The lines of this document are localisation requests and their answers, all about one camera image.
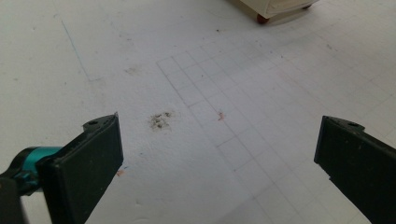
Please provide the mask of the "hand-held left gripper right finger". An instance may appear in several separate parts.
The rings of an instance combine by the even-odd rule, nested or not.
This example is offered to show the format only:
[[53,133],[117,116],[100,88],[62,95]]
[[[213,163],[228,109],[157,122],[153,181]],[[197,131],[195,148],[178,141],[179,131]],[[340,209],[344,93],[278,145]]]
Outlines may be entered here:
[[372,224],[396,224],[396,148],[358,123],[324,116],[314,162]]

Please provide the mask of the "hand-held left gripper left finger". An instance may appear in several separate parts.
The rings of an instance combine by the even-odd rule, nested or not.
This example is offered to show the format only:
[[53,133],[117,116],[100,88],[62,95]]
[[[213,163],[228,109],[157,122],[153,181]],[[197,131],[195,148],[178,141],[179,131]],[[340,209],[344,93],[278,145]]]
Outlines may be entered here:
[[85,123],[63,147],[28,147],[0,174],[0,224],[28,224],[21,197],[37,191],[52,224],[84,224],[122,163],[116,114]]

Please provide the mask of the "cream box with red feet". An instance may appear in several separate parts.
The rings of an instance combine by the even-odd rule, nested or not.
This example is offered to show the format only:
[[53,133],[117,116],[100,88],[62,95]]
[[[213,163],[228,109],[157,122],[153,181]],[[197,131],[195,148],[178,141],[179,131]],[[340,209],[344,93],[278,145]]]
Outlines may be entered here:
[[224,0],[259,25],[305,12],[318,0]]

